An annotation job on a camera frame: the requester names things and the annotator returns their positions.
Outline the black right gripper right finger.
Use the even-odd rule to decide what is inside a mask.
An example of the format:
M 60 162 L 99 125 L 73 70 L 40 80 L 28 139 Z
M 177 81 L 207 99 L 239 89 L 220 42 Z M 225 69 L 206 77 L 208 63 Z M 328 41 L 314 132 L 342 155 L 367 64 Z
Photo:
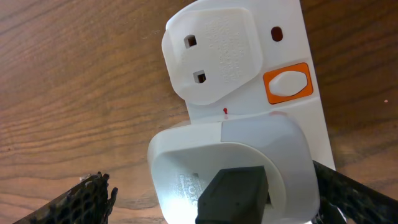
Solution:
M 314 161 L 320 208 L 312 224 L 397 224 L 397 201 Z

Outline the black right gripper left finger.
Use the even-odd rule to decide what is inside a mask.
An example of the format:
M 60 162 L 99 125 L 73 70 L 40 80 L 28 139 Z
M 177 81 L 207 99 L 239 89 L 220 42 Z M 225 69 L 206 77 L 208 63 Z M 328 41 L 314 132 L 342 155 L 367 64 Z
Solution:
M 90 174 L 65 193 L 15 224 L 108 224 L 118 188 L 108 191 L 109 174 Z

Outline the white USB charger adapter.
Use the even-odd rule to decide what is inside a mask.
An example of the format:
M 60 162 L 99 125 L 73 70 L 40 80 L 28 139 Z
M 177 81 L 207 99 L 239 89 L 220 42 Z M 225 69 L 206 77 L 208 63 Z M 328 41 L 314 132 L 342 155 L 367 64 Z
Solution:
M 236 167 L 265 169 L 264 223 L 306 223 L 320 206 L 308 142 L 282 114 L 166 129 L 150 141 L 147 158 L 168 223 L 193 223 L 200 194 L 219 170 Z

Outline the white power strip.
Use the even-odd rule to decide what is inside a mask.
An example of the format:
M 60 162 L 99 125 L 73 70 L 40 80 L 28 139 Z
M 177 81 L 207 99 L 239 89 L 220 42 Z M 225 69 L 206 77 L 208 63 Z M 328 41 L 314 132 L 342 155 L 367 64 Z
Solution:
M 335 167 L 299 1 L 195 1 L 167 21 L 162 52 L 191 123 L 283 112 Z

